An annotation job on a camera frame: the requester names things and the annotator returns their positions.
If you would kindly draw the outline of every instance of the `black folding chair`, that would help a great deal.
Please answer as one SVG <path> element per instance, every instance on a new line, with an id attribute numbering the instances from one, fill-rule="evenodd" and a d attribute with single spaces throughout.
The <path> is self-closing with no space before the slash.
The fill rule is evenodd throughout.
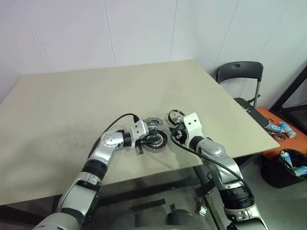
<path id="1" fill-rule="evenodd" d="M 221 83 L 228 79 L 233 78 L 251 78 L 257 79 L 257 87 L 255 97 L 251 100 L 244 100 L 243 98 L 234 98 L 234 100 L 240 104 L 240 106 L 249 114 L 251 117 L 258 122 L 262 127 L 269 124 L 268 120 L 262 116 L 257 110 L 256 105 L 258 101 L 260 82 L 262 78 L 263 65 L 260 62 L 254 61 L 237 61 L 230 62 L 221 65 L 216 72 L 215 80 L 217 83 Z"/>

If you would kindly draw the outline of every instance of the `beige tabletop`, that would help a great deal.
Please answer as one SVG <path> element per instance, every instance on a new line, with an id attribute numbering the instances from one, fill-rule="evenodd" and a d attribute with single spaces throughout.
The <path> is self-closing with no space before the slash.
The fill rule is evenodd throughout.
<path id="1" fill-rule="evenodd" d="M 196 112 L 231 157 L 279 146 L 194 60 L 28 76 L 0 105 L 0 205 L 63 193 L 113 120 L 165 121 L 171 109 Z M 131 125 L 127 117 L 113 130 Z M 124 149 L 103 183 L 199 164 L 170 141 L 159 153 Z"/>

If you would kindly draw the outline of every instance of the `metal table frame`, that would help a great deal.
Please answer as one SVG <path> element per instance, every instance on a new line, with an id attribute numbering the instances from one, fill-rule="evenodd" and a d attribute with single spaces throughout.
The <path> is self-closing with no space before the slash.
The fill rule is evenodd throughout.
<path id="1" fill-rule="evenodd" d="M 249 164 L 249 162 L 253 161 L 255 158 L 257 158 L 259 154 L 249 155 L 245 157 L 236 158 L 235 161 L 239 165 L 239 167 L 242 169 L 246 165 Z M 210 196 L 210 191 L 215 187 L 213 181 L 210 181 L 207 176 L 204 174 L 202 165 L 193 167 L 193 170 L 196 174 L 196 177 L 194 178 L 188 178 L 188 179 L 182 179 L 178 181 L 173 181 L 165 184 L 158 184 L 154 186 L 149 186 L 142 189 L 135 189 L 128 192 L 111 195 L 102 198 L 98 206 L 107 206 L 127 200 L 137 199 L 144 196 L 150 196 L 154 194 L 158 194 L 161 192 L 182 188 L 182 187 L 190 187 L 190 186 L 196 186 L 200 185 L 200 187 L 197 189 L 197 195 L 199 197 L 202 197 L 206 203 L 206 206 L 208 210 L 210 211 L 210 214 L 213 218 L 213 221 L 217 227 L 218 230 L 225 230 L 225 227 L 222 223 L 222 220 L 218 214 L 218 212 L 215 209 L 214 203 Z M 50 213 L 55 212 L 57 204 L 59 202 L 61 195 L 53 196 L 53 206 Z M 11 223 L 16 225 L 23 225 L 23 226 L 35 226 L 39 222 L 41 222 L 45 217 L 29 212 L 25 212 L 16 208 L 12 208 L 7 205 L 0 206 L 0 222 L 4 223 Z"/>

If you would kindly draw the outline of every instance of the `blue can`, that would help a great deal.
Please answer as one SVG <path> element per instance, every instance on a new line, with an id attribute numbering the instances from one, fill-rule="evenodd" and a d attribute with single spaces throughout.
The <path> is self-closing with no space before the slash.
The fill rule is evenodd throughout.
<path id="1" fill-rule="evenodd" d="M 294 138 L 296 136 L 296 132 L 294 132 L 287 123 L 280 122 L 279 127 L 283 129 L 289 138 Z"/>
<path id="2" fill-rule="evenodd" d="M 266 130 L 272 131 L 274 133 L 282 133 L 283 128 L 273 125 L 273 124 L 268 124 L 266 127 L 264 127 Z"/>
<path id="3" fill-rule="evenodd" d="M 298 167 L 298 168 L 294 169 L 294 173 L 297 176 L 304 176 L 304 175 L 307 174 L 307 167 L 306 166 Z"/>

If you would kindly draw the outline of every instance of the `chair seat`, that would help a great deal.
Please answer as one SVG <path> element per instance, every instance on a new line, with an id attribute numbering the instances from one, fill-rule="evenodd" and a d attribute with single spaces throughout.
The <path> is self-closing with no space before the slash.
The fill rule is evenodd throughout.
<path id="1" fill-rule="evenodd" d="M 269 124 L 268 120 L 259 113 L 251 104 L 245 101 L 243 98 L 237 97 L 234 100 L 243 107 L 243 109 L 249 113 L 249 115 L 261 126 L 265 127 Z"/>

